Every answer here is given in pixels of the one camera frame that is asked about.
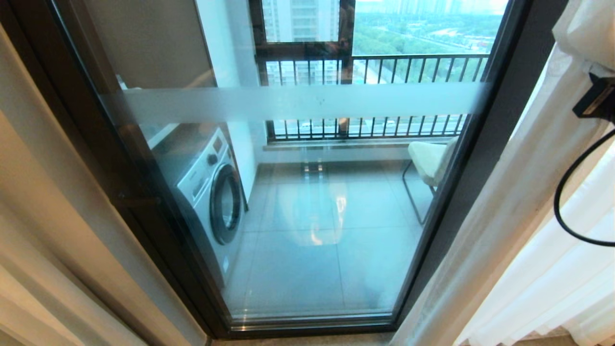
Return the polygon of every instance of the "balcony floor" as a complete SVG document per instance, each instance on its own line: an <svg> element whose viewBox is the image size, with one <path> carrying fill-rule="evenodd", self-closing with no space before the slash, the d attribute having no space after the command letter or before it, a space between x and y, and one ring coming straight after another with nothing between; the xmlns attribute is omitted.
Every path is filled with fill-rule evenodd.
<svg viewBox="0 0 615 346"><path fill-rule="evenodd" d="M233 317L390 313L423 230L406 163L261 165L223 290ZM407 181L425 213L427 185Z"/></svg>

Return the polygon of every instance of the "white cushion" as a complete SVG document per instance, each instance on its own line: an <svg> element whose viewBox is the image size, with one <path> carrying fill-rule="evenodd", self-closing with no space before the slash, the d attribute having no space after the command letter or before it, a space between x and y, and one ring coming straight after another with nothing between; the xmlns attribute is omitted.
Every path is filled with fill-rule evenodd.
<svg viewBox="0 0 615 346"><path fill-rule="evenodd" d="M424 183L433 187L440 184L448 162L453 157L458 138L453 137L446 144L411 142L408 145L410 158Z"/></svg>
<svg viewBox="0 0 615 346"><path fill-rule="evenodd" d="M414 162L419 176L427 185L438 186L438 182L435 181L435 175L445 151L445 144L425 142L411 142L409 144L408 152L410 158Z"/></svg>

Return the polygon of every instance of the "frosted glass strip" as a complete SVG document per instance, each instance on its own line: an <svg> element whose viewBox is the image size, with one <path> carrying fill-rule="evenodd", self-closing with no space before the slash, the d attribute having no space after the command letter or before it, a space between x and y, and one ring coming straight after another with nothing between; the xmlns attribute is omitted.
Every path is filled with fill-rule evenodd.
<svg viewBox="0 0 615 346"><path fill-rule="evenodd" d="M127 90L106 96L133 119L116 124L205 123L342 117L423 116L482 111L488 83Z"/></svg>

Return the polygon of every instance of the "black device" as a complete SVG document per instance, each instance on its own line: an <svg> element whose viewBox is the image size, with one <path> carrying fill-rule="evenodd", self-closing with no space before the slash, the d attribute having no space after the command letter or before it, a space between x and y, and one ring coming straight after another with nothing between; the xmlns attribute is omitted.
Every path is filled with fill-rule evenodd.
<svg viewBox="0 0 615 346"><path fill-rule="evenodd" d="M593 73L589 73L589 78L592 80L592 87L573 107L574 114L581 119L600 118L615 124L615 78L598 77ZM596 150L603 143L607 142L614 135L615 129L611 130L604 137L595 142L591 147L583 152L577 160L575 160L572 166L566 170L566 173L564 173L564 176L561 178L560 183L555 189L555 197L553 198L553 213L555 214L557 222L566 232L579 240L585 241L586 243L609 247L615 247L615 241L603 241L588 238L570 229L561 217L560 198L561 192L564 190L564 186L566 185L566 181L568 181L574 170L581 165L586 157L588 157L594 150Z"/></svg>
<svg viewBox="0 0 615 346"><path fill-rule="evenodd" d="M579 118L600 118L615 123L615 77L598 77L589 74L592 87L574 106Z"/></svg>

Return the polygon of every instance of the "white curtain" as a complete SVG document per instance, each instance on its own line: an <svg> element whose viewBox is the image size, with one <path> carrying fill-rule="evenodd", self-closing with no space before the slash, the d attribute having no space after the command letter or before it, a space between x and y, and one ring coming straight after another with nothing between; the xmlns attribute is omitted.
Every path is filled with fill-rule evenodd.
<svg viewBox="0 0 615 346"><path fill-rule="evenodd" d="M614 6L615 3L610 0L569 2L565 13L554 28L557 44L536 99L461 225L448 254L395 334L392 345L456 345L464 339L464 336L470 338L483 336L480 327L495 323L500 323L500 326L504 326L507 331L498 335L485 332L485 345L496 345L500 342L509 344L525 336L522 335L525 331L532 331L531 323L534 317L522 314L521 305L514 304L517 297L525 299L527 305L535 304L536 309L541 311L541 317L549 318L540 321L537 326L551 328L557 323L553 319L564 315L564 306L559 306L563 299L574 300L571 293L566 293L565 288L576 288L583 282L593 280L597 281L598 286L609 285L607 281L600 280L608 280L607 257L610 256L612 261L613 253L595 247L590 248L589 251L595 256L592 259L600 262L599 265L595 265L581 253L588 249L587 246L579 244L569 236L567 238L561 234L563 230L554 229L554 226L544 220L548 220L552 212L553 193L565 169L590 143L600 138L607 127L605 122L596 119L579 120L571 110L591 86L587 76L590 62L599 62L615 70ZM569 199L571 192L592 170L595 162L595 158L590 158L581 167L579 173L568 184L569 189L565 192L563 202ZM610 192L612 203L612 188L610 190L604 186L595 188L604 189L602 191L605 193L604 196ZM571 199L566 205L566 211L572 209L575 203L582 204ZM612 204L587 207L593 216L587 219L589 228L578 228L579 231L583 234L608 238L608 235L604 234L608 232L608 225L605 226L605 223L608 223L609 215L612 218L612 214L599 209L612 207ZM578 226L576 222L571 221L571 224L574 227ZM511 277L511 281L523 280L525 276L542 278L541 283L536 281L535 288L541 288L544 292L549 291L541 297L545 298L545 301L538 299L539 301L532 302L528 297L531 289L517 287L518 285L502 286L503 294L511 296L498 297L495 299L495 305L490 307L485 305L486 307L482 308L481 304L514 258L533 237L536 230L543 226L551 227L550 234L557 234L562 242L568 243L569 251L557 249L560 246L555 244L555 238L549 233L537 234L531 244L538 244L542 248L536 249L537 245L534 245L528 249L533 249L534 253L539 255L542 255L540 251L545 254L553 253L552 256L557 259L557 263L554 259L551 261L547 259L544 263L535 265L526 260L521 264L514 264L506 276ZM572 268L578 268L579 275L562 275ZM550 291L540 286L546 282L558 282L558 284L552 285L551 289L554 291ZM596 295L594 292L587 292L584 296L584 293L579 291L578 299L594 299ZM600 311L586 310L586 315L589 316L592 312L608 314L604 305L608 299L592 303ZM572 309L577 307L576 300L570 304ZM470 322L479 307L492 314L481 317L483 315L479 312L477 320ZM578 326L585 328L584 333L592 333L592 338L599 339L602 335L607 338L609 334L606 331L607 326L612 326L613 321L608 318L604 321L605 324L598 324L595 318L585 319L580 321ZM596 327L595 332L589 331L587 328L589 324L592 328Z"/></svg>
<svg viewBox="0 0 615 346"><path fill-rule="evenodd" d="M0 329L25 345L146 345L0 201Z"/></svg>
<svg viewBox="0 0 615 346"><path fill-rule="evenodd" d="M573 229L615 239L615 146L562 208ZM580 346L615 336L615 249L578 241L550 215L517 255L457 343L512 345L532 331L564 326Z"/></svg>

